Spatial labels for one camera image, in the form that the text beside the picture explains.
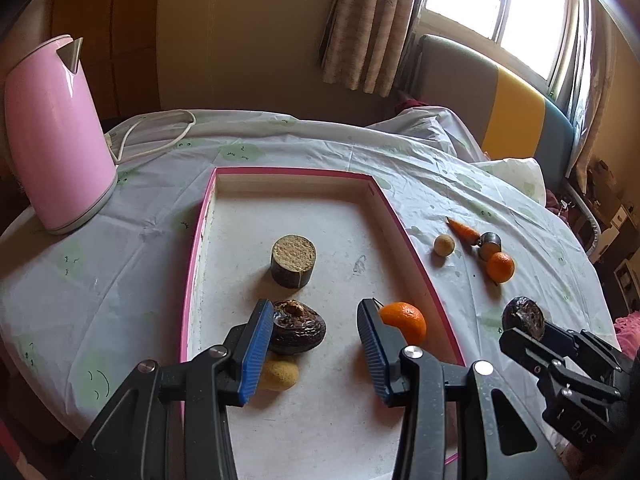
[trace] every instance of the carrot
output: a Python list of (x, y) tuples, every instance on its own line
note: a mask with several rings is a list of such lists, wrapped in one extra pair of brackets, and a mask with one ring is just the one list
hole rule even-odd
[(455, 234), (460, 238), (463, 242), (469, 245), (477, 245), (480, 240), (480, 233), (469, 227), (468, 225), (463, 224), (462, 222), (458, 222), (452, 218), (447, 216), (447, 223), (451, 230), (455, 232)]

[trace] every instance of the patterned curtain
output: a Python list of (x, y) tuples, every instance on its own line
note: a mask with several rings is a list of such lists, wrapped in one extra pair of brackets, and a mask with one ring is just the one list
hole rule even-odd
[(392, 87), (414, 0), (336, 0), (322, 80), (386, 97)]
[(598, 0), (579, 0), (578, 23), (576, 70), (568, 113), (575, 139), (566, 176), (575, 167), (578, 186), (586, 193), (587, 168), (609, 101), (616, 44), (613, 21)]

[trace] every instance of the yellow potato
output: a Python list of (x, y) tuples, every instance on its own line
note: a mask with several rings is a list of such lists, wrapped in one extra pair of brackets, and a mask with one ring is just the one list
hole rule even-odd
[(438, 256), (449, 256), (456, 243), (449, 235), (440, 235), (433, 241), (433, 250)]
[(295, 363), (267, 360), (262, 366), (258, 389), (283, 392), (296, 384), (299, 376), (300, 372)]

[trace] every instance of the white cable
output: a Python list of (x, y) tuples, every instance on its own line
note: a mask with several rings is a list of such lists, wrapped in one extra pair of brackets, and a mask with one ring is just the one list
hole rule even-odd
[(190, 116), (190, 120), (189, 120), (189, 123), (185, 126), (184, 130), (182, 131), (182, 133), (180, 135), (178, 135), (177, 137), (175, 137), (174, 140), (172, 140), (171, 142), (166, 143), (164, 146), (159, 146), (158, 148), (154, 148), (154, 149), (148, 150), (146, 152), (136, 153), (135, 155), (128, 156), (127, 158), (122, 158), (122, 151), (124, 150), (124, 145), (127, 142), (127, 137), (129, 137), (129, 134), (133, 131), (133, 129), (136, 126), (138, 126), (140, 123), (143, 123), (144, 121), (149, 120), (149, 119), (157, 119), (159, 116), (155, 115), (153, 117), (142, 117), (141, 119), (138, 119), (135, 123), (133, 123), (129, 127), (129, 129), (126, 131), (126, 133), (124, 134), (124, 137), (122, 137), (122, 142), (120, 143), (120, 149), (118, 150), (118, 156), (115, 156), (113, 154), (113, 151), (111, 151), (111, 147), (109, 148), (109, 153), (111, 153), (111, 158), (113, 159), (114, 163), (116, 165), (124, 164), (125, 162), (129, 162), (130, 160), (134, 160), (135, 158), (140, 158), (141, 156), (146, 156), (146, 155), (151, 155), (152, 153), (162, 152), (163, 150), (166, 150), (167, 148), (175, 146), (178, 142), (180, 142), (182, 140), (182, 138), (188, 133), (188, 131), (191, 130), (191, 127), (196, 123), (196, 116), (193, 115), (188, 110), (171, 110), (171, 111), (167, 112), (167, 114), (175, 114), (176, 112), (188, 114)]

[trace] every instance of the kettle spout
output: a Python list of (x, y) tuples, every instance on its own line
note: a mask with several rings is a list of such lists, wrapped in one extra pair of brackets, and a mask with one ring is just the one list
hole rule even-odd
[(73, 74), (78, 72), (78, 64), (80, 63), (80, 49), (82, 48), (82, 38), (67, 43), (65, 46), (61, 46), (56, 50), (58, 57), (62, 60), (62, 63)]

